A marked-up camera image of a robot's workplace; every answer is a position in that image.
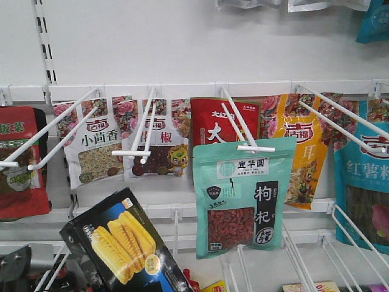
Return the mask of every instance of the cartoon character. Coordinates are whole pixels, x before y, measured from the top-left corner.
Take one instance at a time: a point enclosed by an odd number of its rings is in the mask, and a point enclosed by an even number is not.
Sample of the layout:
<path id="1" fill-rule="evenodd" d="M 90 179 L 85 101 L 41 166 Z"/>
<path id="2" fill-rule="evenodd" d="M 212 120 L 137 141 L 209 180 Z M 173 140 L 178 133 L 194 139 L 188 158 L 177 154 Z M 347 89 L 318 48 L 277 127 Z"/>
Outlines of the cartoon character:
<path id="1" fill-rule="evenodd" d="M 169 172 L 176 176 L 184 174 L 184 168 L 188 166 L 188 145 L 181 144 L 172 147 L 168 152 L 168 160 L 173 165 Z"/>

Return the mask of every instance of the black label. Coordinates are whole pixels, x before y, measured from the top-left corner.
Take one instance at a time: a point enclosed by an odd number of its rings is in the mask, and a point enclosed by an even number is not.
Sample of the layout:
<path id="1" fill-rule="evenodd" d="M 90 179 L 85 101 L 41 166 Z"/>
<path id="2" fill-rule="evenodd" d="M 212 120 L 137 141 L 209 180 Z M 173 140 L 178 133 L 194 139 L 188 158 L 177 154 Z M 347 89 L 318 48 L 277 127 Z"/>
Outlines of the black label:
<path id="1" fill-rule="evenodd" d="M 277 196 L 278 181 L 256 183 L 255 242 L 260 245 L 270 242 L 273 238 Z"/>

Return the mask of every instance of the store display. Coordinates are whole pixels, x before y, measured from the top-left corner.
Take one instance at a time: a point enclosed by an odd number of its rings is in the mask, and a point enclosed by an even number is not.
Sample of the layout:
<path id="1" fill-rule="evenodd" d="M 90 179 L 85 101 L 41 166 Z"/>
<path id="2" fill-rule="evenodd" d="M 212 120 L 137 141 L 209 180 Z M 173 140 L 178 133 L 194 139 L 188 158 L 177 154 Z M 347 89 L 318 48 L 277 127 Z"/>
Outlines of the store display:
<path id="1" fill-rule="evenodd" d="M 254 8 L 258 6 L 270 6 L 278 8 L 282 0 L 216 0 L 216 6 L 229 5 L 243 9 Z"/>
<path id="2" fill-rule="evenodd" d="M 30 106 L 0 107 L 0 161 L 10 156 L 46 125 L 46 117 Z M 28 170 L 47 153 L 47 135 L 15 159 L 18 167 L 0 171 L 0 218 L 14 220 L 50 212 L 42 170 Z"/>
<path id="3" fill-rule="evenodd" d="M 131 117 L 129 127 L 122 134 L 124 150 L 130 150 L 137 131 L 142 132 L 140 144 L 137 150 L 145 149 L 147 132 L 150 127 L 150 119 L 144 125 L 139 125 L 144 114 L 147 100 L 134 99 L 127 102 L 126 115 Z M 125 179 L 139 176 L 168 175 L 183 176 L 188 166 L 188 139 L 191 120 L 189 99 L 154 99 L 156 113 L 151 133 L 151 155 L 145 164 L 141 164 L 142 157 L 130 159 L 124 157 Z"/>
<path id="4" fill-rule="evenodd" d="M 288 0 L 287 4 L 288 12 L 320 10 L 333 5 L 346 6 L 358 11 L 367 11 L 370 0 Z"/>
<path id="5" fill-rule="evenodd" d="M 335 282 L 319 282 L 315 283 L 317 292 L 340 292 Z M 304 292 L 302 284 L 284 285 L 283 292 Z"/>
<path id="6" fill-rule="evenodd" d="M 257 140 L 273 153 L 237 150 L 244 142 L 193 149 L 198 231 L 196 256 L 210 258 L 239 244 L 275 249 L 296 147 L 295 137 Z"/>
<path id="7" fill-rule="evenodd" d="M 123 173 L 122 157 L 111 154 L 113 150 L 122 149 L 118 124 L 121 100 L 121 97 L 86 100 L 58 123 L 58 135 L 64 138 L 93 108 L 98 108 L 64 145 L 71 189 Z M 54 114 L 59 116 L 72 104 L 54 104 Z"/>
<path id="8" fill-rule="evenodd" d="M 227 286 L 224 281 L 216 282 L 210 286 L 201 289 L 200 292 L 227 292 Z"/>
<path id="9" fill-rule="evenodd" d="M 315 110 L 322 105 L 320 99 L 312 94 L 267 97 L 261 104 L 261 137 L 297 138 L 296 155 L 285 203 L 301 209 L 310 209 L 327 154 L 328 133 L 323 137 L 325 122 L 299 105 L 299 101 Z"/>
<path id="10" fill-rule="evenodd" d="M 93 261 L 109 291 L 192 291 L 129 188 L 74 218 L 60 234 L 76 257 Z"/>
<path id="11" fill-rule="evenodd" d="M 195 97 L 190 99 L 193 118 L 193 146 L 239 141 L 235 130 L 221 106 L 222 103 L 225 104 L 244 136 L 242 127 L 227 99 Z M 250 130 L 251 135 L 254 139 L 257 139 L 260 123 L 259 103 L 236 101 L 235 105 Z"/>
<path id="12" fill-rule="evenodd" d="M 383 100 L 347 101 L 343 104 L 373 125 L 389 131 L 388 105 Z M 339 125 L 370 147 L 383 147 L 383 152 L 370 153 L 341 134 L 334 137 L 337 204 L 378 251 L 389 254 L 389 142 L 344 114 L 336 116 Z M 368 248 L 344 217 L 339 215 L 338 218 L 353 240 Z M 339 228 L 337 238 L 350 244 Z"/>
<path id="13" fill-rule="evenodd" d="M 358 43 L 389 40 L 389 1 L 371 0 L 369 10 L 362 21 Z"/>

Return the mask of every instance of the white wall panel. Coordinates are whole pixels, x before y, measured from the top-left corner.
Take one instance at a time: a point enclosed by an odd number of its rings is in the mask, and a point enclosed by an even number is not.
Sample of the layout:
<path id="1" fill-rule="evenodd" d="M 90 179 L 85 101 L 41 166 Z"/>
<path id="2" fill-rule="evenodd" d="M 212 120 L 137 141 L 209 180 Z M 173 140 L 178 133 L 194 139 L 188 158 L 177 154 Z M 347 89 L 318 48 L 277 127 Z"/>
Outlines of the white wall panel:
<path id="1" fill-rule="evenodd" d="M 58 84 L 387 78 L 387 43 L 355 42 L 362 13 L 214 1 L 45 1 Z"/>
<path id="2" fill-rule="evenodd" d="M 46 84 L 32 2 L 1 0 L 0 5 L 0 83 Z"/>

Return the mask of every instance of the teal bag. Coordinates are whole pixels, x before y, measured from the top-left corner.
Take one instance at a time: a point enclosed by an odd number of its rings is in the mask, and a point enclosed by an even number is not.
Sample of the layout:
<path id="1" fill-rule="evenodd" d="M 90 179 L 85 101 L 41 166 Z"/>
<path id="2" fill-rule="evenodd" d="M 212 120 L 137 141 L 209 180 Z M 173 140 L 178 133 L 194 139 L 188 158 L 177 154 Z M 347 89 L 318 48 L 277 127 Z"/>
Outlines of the teal bag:
<path id="1" fill-rule="evenodd" d="M 280 247 L 284 200 L 297 140 L 282 137 L 256 142 L 276 151 L 237 150 L 244 142 L 193 149 L 197 259 L 218 256 L 239 244 L 266 250 Z"/>
<path id="2" fill-rule="evenodd" d="M 373 125 L 389 131 L 389 107 L 382 100 L 361 100 L 351 107 Z M 370 147 L 385 147 L 385 153 L 370 153 L 342 135 L 334 141 L 336 203 L 379 251 L 389 254 L 389 141 L 361 123 L 343 115 L 337 123 Z M 369 249 L 360 235 L 336 212 L 342 226 L 362 248 Z M 337 239 L 351 244 L 337 227 Z"/>

